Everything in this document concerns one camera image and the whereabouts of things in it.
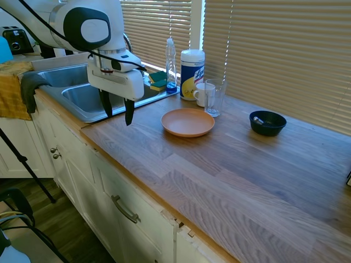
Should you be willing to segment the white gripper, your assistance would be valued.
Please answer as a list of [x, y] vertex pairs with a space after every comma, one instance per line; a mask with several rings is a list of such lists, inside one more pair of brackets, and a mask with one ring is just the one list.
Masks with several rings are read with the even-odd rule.
[[125, 123], [132, 123], [135, 102], [144, 96], [144, 79], [139, 70], [133, 69], [128, 72], [113, 71], [112, 73], [101, 72], [93, 60], [87, 64], [88, 82], [91, 86], [100, 89], [101, 104], [108, 118], [112, 117], [112, 106], [109, 93], [124, 98]]

